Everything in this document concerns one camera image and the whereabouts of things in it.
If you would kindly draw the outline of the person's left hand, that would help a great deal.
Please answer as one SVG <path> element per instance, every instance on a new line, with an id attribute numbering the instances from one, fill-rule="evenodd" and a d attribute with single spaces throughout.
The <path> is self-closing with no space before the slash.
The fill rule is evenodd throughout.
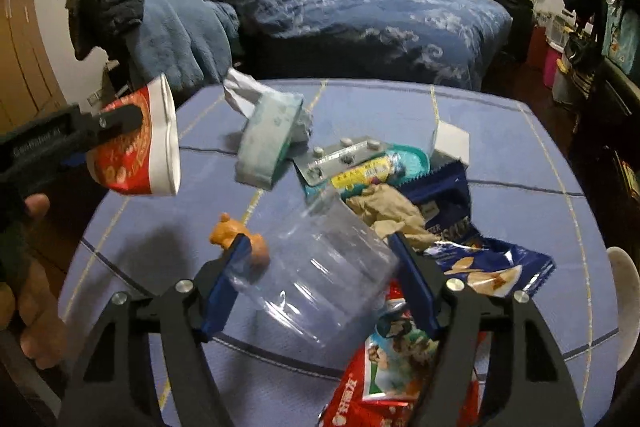
<path id="1" fill-rule="evenodd" d="M 53 295 L 46 270 L 26 251 L 26 229 L 41 220 L 50 208 L 47 195 L 25 199 L 26 223 L 1 225 L 1 329 L 7 329 L 17 315 L 24 323 L 18 341 L 38 369 L 60 363 L 67 347 L 65 323 L 58 316 L 58 299 Z"/>

